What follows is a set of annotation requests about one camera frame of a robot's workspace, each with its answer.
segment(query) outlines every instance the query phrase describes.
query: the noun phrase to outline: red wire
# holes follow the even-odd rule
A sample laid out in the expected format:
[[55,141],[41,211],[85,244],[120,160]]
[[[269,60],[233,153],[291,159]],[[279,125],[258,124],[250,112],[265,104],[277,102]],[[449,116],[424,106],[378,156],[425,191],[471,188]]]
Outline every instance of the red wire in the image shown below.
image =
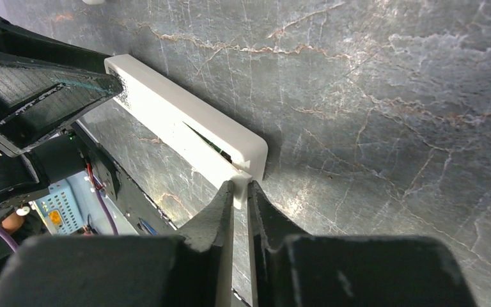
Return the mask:
[[88,175],[90,177],[91,184],[95,187],[95,189],[100,190],[103,187],[95,181],[95,176],[93,176],[93,169],[91,168],[91,163],[87,164],[87,169],[88,169]]

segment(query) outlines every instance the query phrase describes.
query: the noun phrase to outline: white rectangular object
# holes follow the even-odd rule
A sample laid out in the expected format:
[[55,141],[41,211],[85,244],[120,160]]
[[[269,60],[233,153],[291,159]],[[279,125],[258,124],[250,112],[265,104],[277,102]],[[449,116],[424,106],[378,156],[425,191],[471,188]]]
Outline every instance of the white rectangular object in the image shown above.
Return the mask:
[[[107,58],[104,64],[106,72],[118,77],[123,85],[123,93],[114,97],[115,101],[216,188],[232,180],[234,206],[240,209],[247,200],[247,184],[262,181],[266,142],[128,54]],[[226,152],[232,163],[195,131]]]

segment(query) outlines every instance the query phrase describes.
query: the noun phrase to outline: wire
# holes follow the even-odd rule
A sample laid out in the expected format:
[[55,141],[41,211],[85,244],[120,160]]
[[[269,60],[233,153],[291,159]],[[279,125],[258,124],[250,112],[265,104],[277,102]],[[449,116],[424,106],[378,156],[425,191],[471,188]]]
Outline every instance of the wire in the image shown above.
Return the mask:
[[98,183],[97,179],[93,175],[93,168],[91,168],[91,163],[87,163],[87,169],[88,169],[88,175],[90,177],[91,184],[93,184],[93,187],[95,187],[95,189],[97,189],[97,190],[103,189],[104,187]]
[[114,218],[112,217],[112,214],[110,214],[110,211],[108,210],[108,207],[106,207],[106,204],[102,200],[102,196],[100,194],[100,191],[104,189],[104,186],[98,183],[98,180],[95,178],[93,175],[93,169],[91,168],[91,163],[87,163],[87,169],[88,169],[88,175],[90,176],[90,181],[91,184],[95,187],[95,196],[97,196],[98,203],[100,204],[100,207],[104,211],[104,215],[108,219],[108,223],[110,223],[110,227],[112,228],[112,232],[114,235],[118,235],[118,227],[116,226],[116,223],[114,222]]
[[3,241],[5,241],[5,243],[7,243],[7,245],[12,249],[14,253],[16,252],[16,250],[18,250],[18,244],[16,243],[16,241],[14,241],[14,239],[1,227],[0,237]]
[[108,222],[110,223],[110,227],[112,227],[112,232],[115,235],[118,235],[118,228],[116,227],[116,223],[114,222],[114,219],[112,218],[112,215],[110,214],[110,211],[108,211],[108,208],[104,204],[104,201],[102,200],[102,196],[100,195],[100,189],[95,190],[95,195],[97,196],[98,202],[100,203],[100,206],[102,207],[102,210],[104,211],[104,214],[106,215],[106,218],[108,219]]

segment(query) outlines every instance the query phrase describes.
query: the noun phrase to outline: gray marble wall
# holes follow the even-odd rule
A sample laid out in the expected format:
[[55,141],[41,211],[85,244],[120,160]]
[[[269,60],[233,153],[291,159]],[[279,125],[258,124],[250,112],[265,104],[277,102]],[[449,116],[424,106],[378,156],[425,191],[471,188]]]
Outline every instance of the gray marble wall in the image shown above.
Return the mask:
[[[6,2],[12,21],[131,53],[264,137],[263,187],[306,230],[436,237],[491,306],[491,0]],[[186,221],[215,189],[128,116],[112,103],[86,121]],[[244,223],[233,278],[249,300]]]

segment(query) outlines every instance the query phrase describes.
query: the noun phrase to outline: orange component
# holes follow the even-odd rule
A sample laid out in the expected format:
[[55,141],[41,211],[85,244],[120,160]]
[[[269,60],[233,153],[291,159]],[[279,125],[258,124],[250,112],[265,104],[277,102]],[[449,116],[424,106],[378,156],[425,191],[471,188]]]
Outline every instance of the orange component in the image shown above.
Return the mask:
[[51,211],[50,213],[48,213],[48,216],[52,220],[52,223],[54,223],[55,225],[59,225],[62,223],[61,214],[59,214],[58,210]]

